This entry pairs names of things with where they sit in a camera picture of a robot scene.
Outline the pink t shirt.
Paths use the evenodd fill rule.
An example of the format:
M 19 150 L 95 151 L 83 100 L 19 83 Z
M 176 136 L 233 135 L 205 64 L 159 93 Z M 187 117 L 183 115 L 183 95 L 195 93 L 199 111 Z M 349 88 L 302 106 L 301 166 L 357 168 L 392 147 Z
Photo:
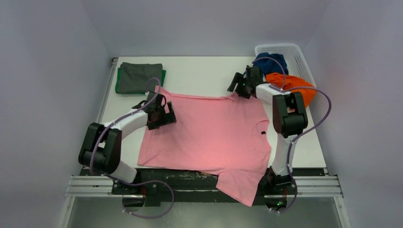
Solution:
M 218 190 L 252 206 L 271 153 L 262 102 L 236 93 L 160 93 L 172 103 L 177 121 L 145 131 L 138 165 L 216 175 Z

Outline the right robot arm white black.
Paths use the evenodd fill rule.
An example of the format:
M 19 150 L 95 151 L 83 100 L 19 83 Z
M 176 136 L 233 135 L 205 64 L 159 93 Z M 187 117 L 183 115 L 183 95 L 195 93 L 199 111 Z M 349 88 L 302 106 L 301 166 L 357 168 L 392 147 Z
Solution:
M 272 193 L 279 193 L 285 186 L 294 185 L 292 161 L 296 143 L 308 125 L 302 94 L 286 92 L 266 82 L 257 66 L 246 67 L 243 74 L 235 73 L 227 90 L 272 105 L 272 123 L 278 139 L 275 158 L 267 175 L 267 188 Z

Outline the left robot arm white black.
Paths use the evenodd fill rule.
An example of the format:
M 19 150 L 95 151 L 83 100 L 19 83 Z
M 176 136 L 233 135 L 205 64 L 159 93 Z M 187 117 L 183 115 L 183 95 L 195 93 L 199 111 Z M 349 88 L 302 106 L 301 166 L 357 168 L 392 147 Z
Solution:
M 131 110 L 107 123 L 91 123 L 86 131 L 78 162 L 110 178 L 124 182 L 129 194 L 137 194 L 142 187 L 136 178 L 137 170 L 121 159 L 122 141 L 134 131 L 147 127 L 148 130 L 176 122 L 172 102 L 160 93 L 148 92 L 147 99 Z

